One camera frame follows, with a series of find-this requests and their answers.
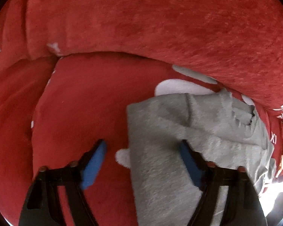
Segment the gray cloth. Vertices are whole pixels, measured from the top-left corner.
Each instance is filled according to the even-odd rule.
[[[172,94],[127,108],[131,179],[139,226],[186,226],[201,196],[180,158],[187,139],[220,167],[245,166],[257,192],[272,179],[273,145],[252,106],[227,91],[212,95]],[[227,187],[219,191],[211,225],[219,225]]]

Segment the red fleece fabric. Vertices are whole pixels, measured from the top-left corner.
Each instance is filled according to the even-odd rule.
[[[144,57],[78,54],[96,51]],[[42,94],[56,62],[44,57],[53,54],[75,55],[59,60]],[[253,99],[279,163],[283,6],[278,0],[9,0],[0,12],[3,215],[16,226],[32,172],[43,165],[65,166],[104,138],[107,157],[85,191],[87,200],[100,225],[137,226],[129,170],[114,157],[128,145],[126,106],[153,97],[156,85],[167,79],[220,89],[176,73],[171,64],[217,79],[239,99],[241,93]],[[67,211],[65,197],[62,201]]]
[[[128,147],[127,105],[154,97],[167,79],[193,80],[170,64],[124,53],[60,59],[33,116],[34,174],[43,165],[59,168],[78,160],[103,138],[106,158],[85,191],[87,201],[100,225],[137,226],[130,170],[116,163],[115,153]]]
[[[211,76],[283,119],[283,6],[278,0],[11,3],[17,5],[8,8],[3,38],[19,38],[25,47],[2,40],[1,54],[9,55],[12,47],[17,60],[26,53],[32,59],[95,51],[141,55]],[[0,60],[0,69],[11,65],[11,56],[0,57],[8,58]]]
[[[14,225],[33,176],[32,114],[54,65],[22,60],[0,72],[0,212]]]

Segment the red blanket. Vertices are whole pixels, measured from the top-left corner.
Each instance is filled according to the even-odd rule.
[[[144,57],[75,54],[95,51]],[[45,88],[57,56],[70,54],[75,55],[58,61]],[[168,79],[213,91],[221,86],[177,73],[171,64],[253,99],[279,162],[283,7],[278,0],[9,0],[0,13],[3,215],[17,225],[40,166],[62,167],[104,138],[107,158],[85,191],[87,200],[100,225],[137,225],[129,170],[115,161],[116,152],[127,148],[126,106],[153,97]],[[66,201],[62,204],[70,223]]]

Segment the gray towel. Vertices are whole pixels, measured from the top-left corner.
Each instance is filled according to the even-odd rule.
[[[127,108],[131,178],[139,226],[186,226],[201,196],[180,158],[187,139],[218,166],[245,166],[259,193],[273,178],[273,145],[253,107],[227,91],[172,94]],[[219,191],[211,225],[219,225],[227,187]]]

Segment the screw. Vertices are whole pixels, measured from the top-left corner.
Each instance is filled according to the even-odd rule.
[[[212,161],[209,161],[206,164],[208,165],[208,167],[216,167],[216,164]]]
[[[238,167],[238,172],[246,172],[245,167],[243,166]]]
[[[78,164],[79,164],[78,161],[72,161],[72,162],[69,163],[69,166],[70,166],[70,167],[77,167]]]
[[[39,168],[39,172],[45,172],[47,170],[46,166],[42,166]]]

